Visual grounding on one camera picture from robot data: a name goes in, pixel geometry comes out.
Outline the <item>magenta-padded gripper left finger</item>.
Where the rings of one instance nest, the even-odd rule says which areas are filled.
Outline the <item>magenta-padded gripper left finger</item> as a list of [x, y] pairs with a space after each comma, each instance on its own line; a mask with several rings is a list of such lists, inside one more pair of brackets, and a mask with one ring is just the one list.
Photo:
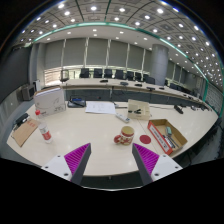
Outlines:
[[66, 155], [56, 155], [42, 169], [79, 185], [90, 155], [91, 144], [87, 143]]

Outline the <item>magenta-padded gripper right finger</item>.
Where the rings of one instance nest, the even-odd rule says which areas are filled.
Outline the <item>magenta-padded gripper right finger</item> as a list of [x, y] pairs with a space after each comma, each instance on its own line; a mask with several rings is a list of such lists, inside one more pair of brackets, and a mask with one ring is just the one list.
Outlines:
[[136, 143], [132, 144], [132, 154], [144, 185], [182, 169], [170, 156], [166, 154], [158, 155]]

